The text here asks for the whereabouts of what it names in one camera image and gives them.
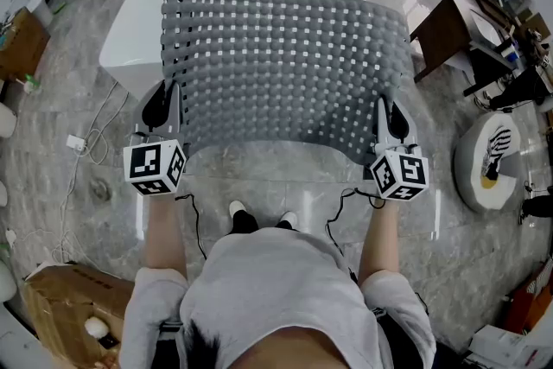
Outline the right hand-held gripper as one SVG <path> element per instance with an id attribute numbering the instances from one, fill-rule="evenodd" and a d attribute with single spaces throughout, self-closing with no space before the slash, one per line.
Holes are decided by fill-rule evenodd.
<path id="1" fill-rule="evenodd" d="M 383 200 L 413 200 L 429 188 L 429 162 L 409 132 L 407 119 L 396 102 L 390 112 L 385 96 L 374 109 L 373 133 L 376 160 L 370 166 L 379 197 Z"/>

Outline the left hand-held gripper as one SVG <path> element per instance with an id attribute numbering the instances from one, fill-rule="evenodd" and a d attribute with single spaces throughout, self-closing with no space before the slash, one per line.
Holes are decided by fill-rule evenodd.
<path id="1" fill-rule="evenodd" d="M 180 133 L 181 105 L 180 85 L 173 82 L 166 97 L 162 81 L 143 112 L 133 115 L 131 142 L 124 148 L 124 179 L 141 195 L 177 191 L 187 161 Z"/>

